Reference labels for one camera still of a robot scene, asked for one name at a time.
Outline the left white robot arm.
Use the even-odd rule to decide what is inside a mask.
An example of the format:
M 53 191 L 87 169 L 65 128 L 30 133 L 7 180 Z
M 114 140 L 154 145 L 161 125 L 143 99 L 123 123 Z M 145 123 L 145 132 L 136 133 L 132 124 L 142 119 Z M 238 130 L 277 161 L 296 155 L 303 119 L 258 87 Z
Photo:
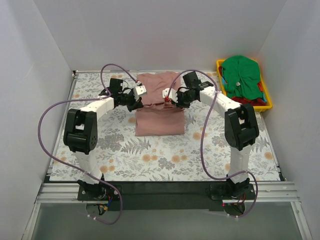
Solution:
M 94 154 L 98 143 L 98 120 L 118 106 L 126 106 L 130 112 L 142 108 L 142 96 L 147 94 L 141 82 L 132 88 L 123 85 L 122 79 L 111 78 L 109 86 L 100 92 L 97 100 L 79 109 L 69 109 L 66 116 L 63 143 L 74 153 L 85 175 L 77 183 L 95 200 L 103 200 L 113 191 L 101 183 L 103 174 Z

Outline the pink t shirt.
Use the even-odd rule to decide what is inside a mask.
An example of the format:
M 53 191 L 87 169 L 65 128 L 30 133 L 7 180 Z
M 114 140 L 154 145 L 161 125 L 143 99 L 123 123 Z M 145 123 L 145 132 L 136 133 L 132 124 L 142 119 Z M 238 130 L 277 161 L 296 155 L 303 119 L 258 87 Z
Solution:
M 142 73 L 137 75 L 146 88 L 147 94 L 142 97 L 143 107 L 136 110 L 135 135 L 167 136 L 185 133 L 185 114 L 170 102 L 165 102 L 163 90 L 169 88 L 178 73 L 166 71 L 162 73 Z

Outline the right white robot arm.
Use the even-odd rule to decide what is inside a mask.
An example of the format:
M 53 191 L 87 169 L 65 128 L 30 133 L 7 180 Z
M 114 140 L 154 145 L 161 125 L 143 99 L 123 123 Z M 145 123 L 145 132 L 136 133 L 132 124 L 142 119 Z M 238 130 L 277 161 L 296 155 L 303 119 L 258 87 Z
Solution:
M 259 186 L 256 177 L 249 171 L 250 152 L 259 136 L 255 110 L 250 104 L 240 104 L 218 90 L 217 83 L 210 77 L 207 81 L 198 78 L 199 70 L 184 70 L 177 76 L 184 86 L 163 90 L 162 97 L 178 108 L 189 108 L 194 101 L 209 106 L 224 119 L 224 137 L 230 147 L 230 169 L 225 177 L 209 173 L 204 160 L 204 135 L 200 140 L 200 159 L 205 174 L 220 184 L 213 194 L 220 198 L 242 200 L 258 198 Z

